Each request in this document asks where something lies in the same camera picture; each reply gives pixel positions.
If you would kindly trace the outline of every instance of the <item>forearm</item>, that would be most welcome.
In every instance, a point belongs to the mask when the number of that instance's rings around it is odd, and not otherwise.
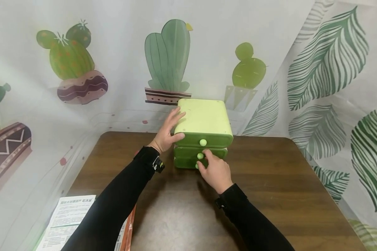
[[[227,204],[223,210],[225,215],[239,230],[249,250],[294,251],[294,248],[281,232],[240,193],[237,185],[233,185],[220,197]]]
[[[154,172],[133,160],[98,196],[62,251],[114,250],[123,222]]]

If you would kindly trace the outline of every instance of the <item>patterned pot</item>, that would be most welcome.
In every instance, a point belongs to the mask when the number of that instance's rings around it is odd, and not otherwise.
[[[31,153],[31,131],[21,123],[0,130],[0,189]]]
[[[191,98],[190,93],[185,92],[169,92],[165,90],[155,90],[151,88],[145,88],[145,94],[147,96],[146,103],[177,106],[177,102],[181,98]]]
[[[244,112],[257,90],[250,90],[237,86],[228,85],[225,90],[226,109],[236,112]]]
[[[78,78],[61,82],[57,96],[61,101],[73,105],[85,105],[99,99],[108,91],[108,82],[98,71],[89,71]]]

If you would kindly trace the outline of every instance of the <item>wrist strap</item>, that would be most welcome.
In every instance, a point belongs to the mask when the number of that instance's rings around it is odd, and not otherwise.
[[[159,152],[150,146],[143,146],[143,148],[141,148],[141,150],[134,156],[134,159],[140,159],[144,164],[151,166],[159,173],[165,168],[165,165],[159,158]]]

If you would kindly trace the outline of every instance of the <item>round cactus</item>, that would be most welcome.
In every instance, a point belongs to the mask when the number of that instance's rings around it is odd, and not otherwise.
[[[233,85],[252,90],[262,81],[265,71],[266,66],[260,59],[245,59],[233,70]]]
[[[241,62],[233,70],[233,85],[252,90],[265,76],[265,63],[258,58],[252,58],[254,51],[250,43],[240,44],[235,53]]]
[[[236,56],[240,61],[243,61],[245,59],[249,59],[253,56],[254,51],[253,47],[250,43],[242,43],[238,47],[236,47]]]
[[[80,77],[95,69],[91,55],[75,40],[57,43],[50,50],[49,60],[54,73],[63,80]]]
[[[71,27],[65,37],[68,40],[74,40],[82,44],[85,48],[91,43],[91,32],[86,27],[87,23],[85,20],[81,20],[80,23],[76,24],[75,26]]]
[[[37,34],[38,44],[45,48],[50,49],[57,44],[56,35],[51,31],[40,31]]]

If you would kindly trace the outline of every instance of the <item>tropical leaf print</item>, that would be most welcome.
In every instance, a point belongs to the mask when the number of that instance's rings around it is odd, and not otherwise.
[[[332,105],[305,109],[289,123],[289,136],[306,159],[337,154],[345,146],[345,131]]]
[[[278,118],[278,82],[273,83],[266,91],[263,99],[242,133],[243,136],[265,135]]]
[[[377,110],[361,119],[350,137],[352,164],[377,211]]]
[[[358,220],[348,220],[368,251],[377,251],[377,228],[362,224]]]
[[[348,186],[350,174],[323,169],[318,166],[312,168],[328,193],[331,195],[332,199],[338,204],[342,199],[342,194]]]
[[[369,46],[356,9],[324,22],[290,65],[288,101],[292,111],[339,92],[362,71]]]
[[[324,14],[334,4],[335,0],[316,0],[312,10],[307,16],[302,29],[295,39],[295,43],[301,43],[315,34],[320,27]]]

